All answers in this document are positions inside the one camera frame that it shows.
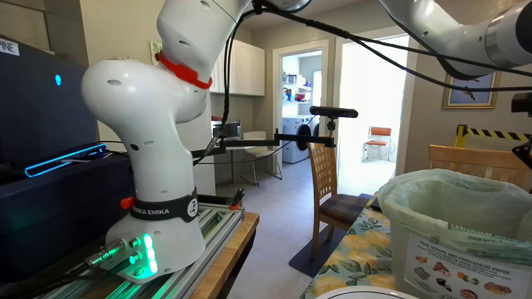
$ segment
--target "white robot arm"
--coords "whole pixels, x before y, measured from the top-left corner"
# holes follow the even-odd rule
[[[142,285],[179,271],[204,251],[191,153],[176,123],[199,117],[206,107],[209,74],[227,35],[251,0],[166,0],[157,32],[159,65],[104,60],[83,77],[83,98],[98,120],[116,132],[131,158],[136,196],[126,218],[106,235],[121,241],[131,265],[119,276]],[[270,0],[297,12],[309,0]],[[478,25],[460,25],[433,0],[380,0],[392,20],[435,54],[480,60],[497,67],[532,62],[530,2]],[[440,60],[458,79],[490,70]]]

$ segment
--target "ceiling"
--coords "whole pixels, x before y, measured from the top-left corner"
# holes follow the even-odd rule
[[[297,15],[307,19],[307,17],[312,17],[312,15],[317,15],[317,14],[324,14],[324,12],[329,12],[329,10],[335,10],[335,9],[340,9],[340,7],[352,5],[355,2],[362,2],[362,0],[312,0]],[[246,27],[249,30],[261,30],[261,29],[272,27],[272,25],[277,25],[277,24],[282,24],[282,22],[285,22],[285,20],[280,19],[280,17],[275,17],[275,15],[270,15],[270,14],[262,14],[262,15],[256,15],[256,17],[251,17],[251,19],[244,20],[242,27]]]

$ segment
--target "floor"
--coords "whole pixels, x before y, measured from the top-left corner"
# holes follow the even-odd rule
[[[370,177],[382,177],[389,168],[382,163],[365,165],[374,165]],[[310,283],[310,278],[287,266],[289,260],[310,241],[312,178],[309,160],[284,165],[282,177],[279,182],[262,175],[257,188],[241,185],[246,187],[246,211],[259,213],[261,220],[252,251],[227,296],[229,299],[292,299],[299,298]],[[219,193],[227,195],[231,190],[221,187]]]

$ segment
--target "black monitor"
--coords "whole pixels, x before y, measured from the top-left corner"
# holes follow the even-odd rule
[[[96,142],[96,120],[81,98],[83,72],[21,44],[18,55],[0,52],[0,165],[19,170]]]

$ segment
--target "label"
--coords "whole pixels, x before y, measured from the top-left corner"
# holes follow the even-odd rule
[[[18,44],[0,39],[0,52],[13,57],[19,57]]]
[[[527,298],[530,271],[492,263],[408,236],[403,280],[427,298]]]

